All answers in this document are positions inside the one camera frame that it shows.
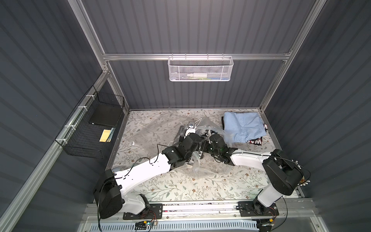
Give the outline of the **light blue shirt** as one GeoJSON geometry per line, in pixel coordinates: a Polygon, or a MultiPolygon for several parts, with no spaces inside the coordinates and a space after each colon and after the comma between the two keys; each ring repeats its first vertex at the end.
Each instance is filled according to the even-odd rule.
{"type": "Polygon", "coordinates": [[[256,112],[226,112],[223,122],[230,143],[246,143],[266,135],[264,123],[256,112]]]}

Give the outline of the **clear plastic vacuum bag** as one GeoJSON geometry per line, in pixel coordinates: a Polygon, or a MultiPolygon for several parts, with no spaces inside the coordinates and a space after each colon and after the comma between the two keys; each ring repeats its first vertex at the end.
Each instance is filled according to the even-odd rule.
{"type": "MultiPolygon", "coordinates": [[[[219,125],[213,123],[208,117],[203,116],[198,121],[187,116],[176,115],[175,112],[167,112],[156,120],[148,123],[132,136],[132,143],[142,148],[147,154],[156,156],[166,146],[175,146],[177,133],[181,126],[187,127],[189,122],[195,122],[196,130],[213,130],[223,137],[228,147],[232,148],[226,132],[219,125]]],[[[216,162],[215,159],[202,150],[193,153],[189,162],[174,170],[181,170],[193,177],[208,177],[213,174],[224,174],[231,169],[231,165],[216,162]]]]}

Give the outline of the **black white checked shirt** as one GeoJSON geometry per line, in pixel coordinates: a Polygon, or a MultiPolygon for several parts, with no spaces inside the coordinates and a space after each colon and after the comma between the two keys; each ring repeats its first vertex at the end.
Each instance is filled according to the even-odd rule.
{"type": "MultiPolygon", "coordinates": [[[[177,133],[177,136],[179,137],[177,139],[178,142],[182,142],[185,138],[185,131],[186,131],[186,127],[184,126],[181,126],[179,128],[179,131],[177,133]]],[[[217,134],[216,131],[213,131],[213,130],[196,130],[195,132],[197,135],[201,136],[201,137],[204,137],[206,138],[206,140],[209,139],[210,136],[214,135],[214,134],[217,134]]]]}

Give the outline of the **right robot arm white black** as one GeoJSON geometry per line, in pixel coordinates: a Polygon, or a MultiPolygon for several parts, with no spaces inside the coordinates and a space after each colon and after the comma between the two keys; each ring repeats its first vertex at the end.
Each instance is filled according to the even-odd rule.
{"type": "Polygon", "coordinates": [[[255,168],[266,173],[269,184],[253,201],[256,211],[268,209],[283,196],[290,196],[304,178],[300,165],[287,159],[279,149],[257,153],[230,148],[220,135],[214,134],[202,145],[202,151],[223,164],[255,168]]]}

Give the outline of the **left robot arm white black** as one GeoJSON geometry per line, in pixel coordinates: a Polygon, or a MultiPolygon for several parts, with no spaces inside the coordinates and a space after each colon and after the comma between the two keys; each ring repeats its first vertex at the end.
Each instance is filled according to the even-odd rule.
{"type": "Polygon", "coordinates": [[[99,177],[93,195],[97,205],[98,219],[109,218],[120,210],[134,215],[146,214],[149,202],[144,194],[131,195],[136,186],[153,177],[160,176],[189,162],[194,152],[202,149],[204,139],[190,133],[175,146],[166,146],[154,158],[137,161],[124,171],[107,169],[99,177]]]}

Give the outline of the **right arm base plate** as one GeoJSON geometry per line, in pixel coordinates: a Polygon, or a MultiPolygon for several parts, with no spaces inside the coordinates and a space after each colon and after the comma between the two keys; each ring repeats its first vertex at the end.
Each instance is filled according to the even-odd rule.
{"type": "Polygon", "coordinates": [[[259,201],[239,201],[235,207],[242,217],[277,217],[279,216],[276,204],[265,207],[259,201]]]}

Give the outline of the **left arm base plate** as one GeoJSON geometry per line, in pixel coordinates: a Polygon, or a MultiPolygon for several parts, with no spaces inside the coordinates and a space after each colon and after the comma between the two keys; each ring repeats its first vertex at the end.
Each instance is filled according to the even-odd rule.
{"type": "Polygon", "coordinates": [[[138,214],[124,213],[123,220],[162,219],[163,204],[148,204],[138,214]]]}

